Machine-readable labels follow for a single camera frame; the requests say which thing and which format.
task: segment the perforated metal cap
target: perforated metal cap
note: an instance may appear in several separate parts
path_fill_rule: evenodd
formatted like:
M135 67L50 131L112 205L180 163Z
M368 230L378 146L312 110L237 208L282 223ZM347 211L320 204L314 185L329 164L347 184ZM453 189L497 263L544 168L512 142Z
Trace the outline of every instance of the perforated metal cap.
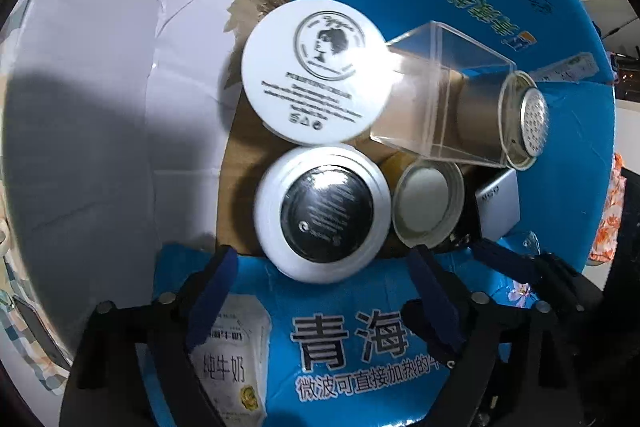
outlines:
M548 107L545 97L535 87L527 89L520 106L520 128L522 144L527 154L534 158L545 148L549 129Z

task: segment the orange floral fabric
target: orange floral fabric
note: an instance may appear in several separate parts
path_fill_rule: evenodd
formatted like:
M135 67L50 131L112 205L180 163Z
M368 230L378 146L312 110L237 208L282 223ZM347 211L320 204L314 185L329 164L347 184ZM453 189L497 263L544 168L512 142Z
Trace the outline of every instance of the orange floral fabric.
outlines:
M622 205L625 200L625 183L620 175L624 163L622 156L615 153L611 166L611 177L609 179L609 190L607 191L607 199L602 211L602 219L596 232L596 239L589 252L589 259L592 261L601 261L608 263L613 261L618 245L618 229L620 228L620 220L622 219Z

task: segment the white jar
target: white jar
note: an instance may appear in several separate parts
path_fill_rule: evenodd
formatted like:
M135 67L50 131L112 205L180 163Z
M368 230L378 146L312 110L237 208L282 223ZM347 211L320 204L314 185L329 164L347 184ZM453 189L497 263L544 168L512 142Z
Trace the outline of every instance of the white jar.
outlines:
M385 39L357 10L297 0L258 23L242 54L242 84L265 126L301 145L345 141L382 112L394 74Z
M293 149L268 169L256 192L260 245L284 275L301 282L337 282L367 266L390 220L382 172L347 145Z

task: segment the rectangular plastic container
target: rectangular plastic container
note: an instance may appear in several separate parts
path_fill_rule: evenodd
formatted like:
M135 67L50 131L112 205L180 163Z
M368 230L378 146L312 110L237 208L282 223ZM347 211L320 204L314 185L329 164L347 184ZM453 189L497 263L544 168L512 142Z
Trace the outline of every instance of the rectangular plastic container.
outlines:
M512 60L440 22L388 48L398 77L371 139L437 161L508 164L498 108Z

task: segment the black label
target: black label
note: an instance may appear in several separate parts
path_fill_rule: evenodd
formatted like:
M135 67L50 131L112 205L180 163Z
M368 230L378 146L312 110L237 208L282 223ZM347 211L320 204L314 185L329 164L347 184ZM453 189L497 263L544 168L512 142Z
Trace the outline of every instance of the black label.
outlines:
M324 165L305 172L287 191L282 233L300 257L334 263L355 252L373 223L373 197L355 172Z

